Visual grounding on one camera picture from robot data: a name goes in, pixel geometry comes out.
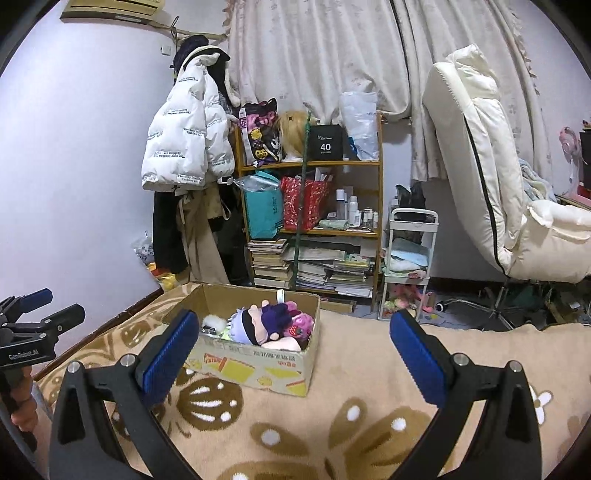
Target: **black box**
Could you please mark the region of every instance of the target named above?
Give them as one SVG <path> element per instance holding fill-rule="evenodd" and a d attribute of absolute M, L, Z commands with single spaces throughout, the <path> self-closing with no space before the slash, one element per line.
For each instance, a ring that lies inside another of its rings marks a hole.
<path fill-rule="evenodd" d="M 583 148 L 583 186 L 591 189 L 591 131 L 581 132 L 581 147 Z"/>
<path fill-rule="evenodd" d="M 343 129 L 340 125 L 312 125 L 308 138 L 309 160 L 342 160 Z"/>

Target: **human hand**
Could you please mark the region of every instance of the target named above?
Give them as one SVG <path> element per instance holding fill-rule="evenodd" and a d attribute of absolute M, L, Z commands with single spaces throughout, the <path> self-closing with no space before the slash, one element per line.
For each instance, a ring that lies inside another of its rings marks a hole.
<path fill-rule="evenodd" d="M 37 426 L 37 402 L 31 395 L 33 378 L 31 377 L 32 367 L 23 367 L 23 379 L 17 387 L 10 392 L 11 397 L 17 402 L 18 410 L 12 412 L 12 422 L 23 432 L 32 432 Z"/>

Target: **white curtain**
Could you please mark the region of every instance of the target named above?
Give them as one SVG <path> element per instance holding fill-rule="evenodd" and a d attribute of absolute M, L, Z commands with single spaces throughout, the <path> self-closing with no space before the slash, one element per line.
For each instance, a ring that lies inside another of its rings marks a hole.
<path fill-rule="evenodd" d="M 391 120 L 410 114 L 408 72 L 388 0 L 228 0 L 231 83 L 241 102 L 339 116 L 339 95 L 378 93 Z"/>
<path fill-rule="evenodd" d="M 407 57 L 413 116 L 412 177 L 445 177 L 433 122 L 422 104 L 433 63 L 476 43 L 499 79 L 518 154 L 552 177 L 548 137 L 519 23 L 505 0 L 391 0 Z"/>

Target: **chair base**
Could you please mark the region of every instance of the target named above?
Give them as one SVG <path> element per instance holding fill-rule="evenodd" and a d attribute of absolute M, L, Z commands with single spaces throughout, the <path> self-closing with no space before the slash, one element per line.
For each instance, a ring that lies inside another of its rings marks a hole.
<path fill-rule="evenodd" d="M 497 319 L 508 330 L 514 330 L 516 328 L 515 325 L 513 325 L 507 318 L 505 318 L 505 316 L 503 315 L 502 310 L 501 310 L 501 305 L 503 303 L 503 300 L 505 299 L 507 288 L 508 288 L 508 280 L 501 287 L 501 289 L 499 290 L 499 294 L 496 296 L 496 298 L 492 295 L 492 292 L 490 291 L 490 289 L 488 289 L 488 288 L 485 289 L 486 292 L 488 293 L 489 298 L 492 300 L 491 306 L 481 305 L 480 303 L 477 303 L 475 301 L 470 301 L 470 300 L 465 300 L 465 299 L 447 299 L 447 300 L 438 302 L 435 305 L 435 310 L 437 310 L 438 312 L 445 312 L 447 310 L 447 307 L 449 307 L 451 304 L 461 303 L 464 305 L 468 305 L 472 308 L 478 309 L 482 312 L 489 313 L 490 319 L 493 319 L 493 318 Z M 484 328 L 486 327 L 486 325 L 488 323 L 489 322 L 486 322 L 484 324 L 482 330 L 484 330 Z"/>

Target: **teal shopping bag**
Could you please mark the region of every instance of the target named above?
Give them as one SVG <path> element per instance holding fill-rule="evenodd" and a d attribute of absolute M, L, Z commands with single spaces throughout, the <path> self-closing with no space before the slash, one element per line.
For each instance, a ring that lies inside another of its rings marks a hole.
<path fill-rule="evenodd" d="M 255 175 L 276 181 L 277 188 L 266 192 L 244 192 L 248 233 L 251 238 L 273 238 L 283 226 L 283 195 L 279 180 L 264 171 L 257 171 Z"/>

